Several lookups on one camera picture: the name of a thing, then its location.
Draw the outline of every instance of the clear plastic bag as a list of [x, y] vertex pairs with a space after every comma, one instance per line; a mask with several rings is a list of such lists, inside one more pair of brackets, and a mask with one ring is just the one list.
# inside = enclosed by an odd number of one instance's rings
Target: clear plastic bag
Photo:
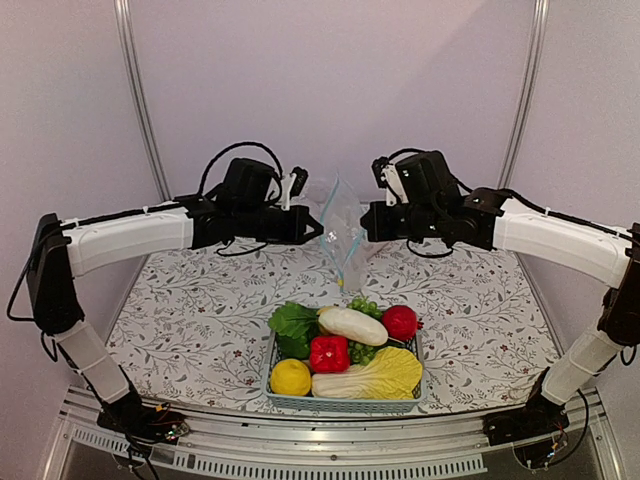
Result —
[[324, 226], [320, 243], [336, 268], [338, 285], [343, 292], [361, 290], [367, 261], [383, 246], [366, 240], [360, 226], [364, 213], [365, 207], [353, 187], [338, 172], [320, 216]]

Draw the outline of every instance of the leaf pattern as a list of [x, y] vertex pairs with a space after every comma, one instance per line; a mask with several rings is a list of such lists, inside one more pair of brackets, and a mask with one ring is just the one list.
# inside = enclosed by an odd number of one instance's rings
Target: leaf pattern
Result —
[[[442, 245], [416, 246], [423, 252]], [[250, 248], [237, 241], [234, 248]], [[413, 414], [522, 403], [558, 354], [516, 259], [456, 247], [425, 260], [401, 242], [367, 265], [363, 293], [411, 306], [424, 323], [426, 400]], [[346, 304], [317, 242], [222, 258], [214, 248], [152, 255], [108, 341], [142, 394], [249, 412], [328, 415], [273, 407], [262, 394], [271, 313], [285, 301]]]

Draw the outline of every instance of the grapes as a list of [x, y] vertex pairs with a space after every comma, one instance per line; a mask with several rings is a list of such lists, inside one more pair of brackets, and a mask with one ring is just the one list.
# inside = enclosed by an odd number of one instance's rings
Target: grapes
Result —
[[376, 320], [380, 320], [383, 314], [382, 310], [378, 308], [378, 304], [376, 302], [369, 302], [367, 301], [367, 297], [362, 296], [355, 297], [351, 303], [347, 305], [347, 308], [362, 312]]
[[378, 347], [359, 342], [349, 342], [349, 358], [351, 358], [351, 363], [353, 364], [369, 365], [377, 352]]

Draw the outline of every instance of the basket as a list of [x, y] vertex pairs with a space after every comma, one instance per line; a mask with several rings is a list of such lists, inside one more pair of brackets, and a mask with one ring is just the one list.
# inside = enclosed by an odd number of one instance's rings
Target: basket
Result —
[[[413, 339], [405, 344], [424, 366], [424, 357], [422, 354], [422, 341], [420, 331]], [[338, 398], [316, 398], [316, 397], [294, 397], [291, 395], [278, 395], [271, 391], [269, 379], [273, 367], [282, 360], [282, 354], [278, 348], [275, 332], [271, 332], [269, 337], [269, 345], [265, 356], [264, 367], [262, 370], [262, 392], [267, 398], [278, 408], [291, 408], [293, 410], [312, 410], [324, 412], [340, 412], [340, 413], [407, 413], [413, 407], [422, 402], [426, 396], [425, 375], [416, 388], [413, 389], [412, 400], [352, 400]]]

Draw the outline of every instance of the cabbage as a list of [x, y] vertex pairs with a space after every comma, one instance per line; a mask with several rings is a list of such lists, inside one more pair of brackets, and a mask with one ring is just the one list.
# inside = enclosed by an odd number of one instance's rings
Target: cabbage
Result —
[[369, 365], [352, 365], [343, 373], [312, 377], [314, 397], [410, 400], [422, 378], [422, 364], [409, 350], [387, 347]]

